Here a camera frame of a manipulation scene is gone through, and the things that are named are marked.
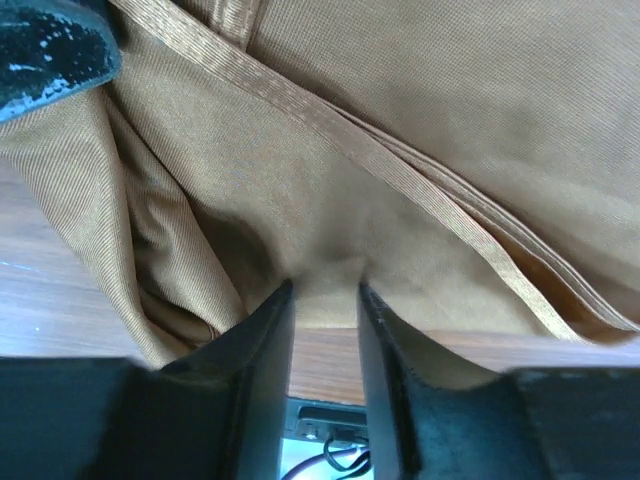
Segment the orange cloth napkin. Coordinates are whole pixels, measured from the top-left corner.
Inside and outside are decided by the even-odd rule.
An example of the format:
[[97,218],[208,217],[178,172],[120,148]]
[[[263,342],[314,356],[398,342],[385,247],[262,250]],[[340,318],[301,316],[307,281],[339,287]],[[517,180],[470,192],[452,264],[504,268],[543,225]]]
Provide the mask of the orange cloth napkin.
[[111,81],[1,157],[156,367],[285,279],[351,328],[639,335],[635,1],[107,1]]

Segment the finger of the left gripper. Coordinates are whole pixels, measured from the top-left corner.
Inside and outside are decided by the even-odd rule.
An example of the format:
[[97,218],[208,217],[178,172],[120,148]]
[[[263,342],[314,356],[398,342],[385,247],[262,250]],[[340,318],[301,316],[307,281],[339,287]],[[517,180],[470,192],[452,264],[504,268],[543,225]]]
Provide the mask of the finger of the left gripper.
[[104,0],[1,3],[1,121],[111,81],[121,68]]

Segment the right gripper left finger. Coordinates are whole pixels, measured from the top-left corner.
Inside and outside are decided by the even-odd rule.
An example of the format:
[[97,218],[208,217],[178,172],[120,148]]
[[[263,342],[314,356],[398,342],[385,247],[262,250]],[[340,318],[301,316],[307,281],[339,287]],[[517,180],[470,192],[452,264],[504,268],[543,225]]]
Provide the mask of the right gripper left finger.
[[293,286],[196,351],[151,370],[126,358],[5,358],[5,479],[274,479]]

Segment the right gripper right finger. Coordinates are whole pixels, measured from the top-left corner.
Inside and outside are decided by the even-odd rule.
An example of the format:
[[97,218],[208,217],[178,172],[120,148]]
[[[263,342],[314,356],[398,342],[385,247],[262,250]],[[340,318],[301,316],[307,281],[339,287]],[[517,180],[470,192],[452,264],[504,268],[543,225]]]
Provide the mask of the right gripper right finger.
[[498,374],[358,289],[358,340],[378,479],[635,479],[639,372],[527,367]]

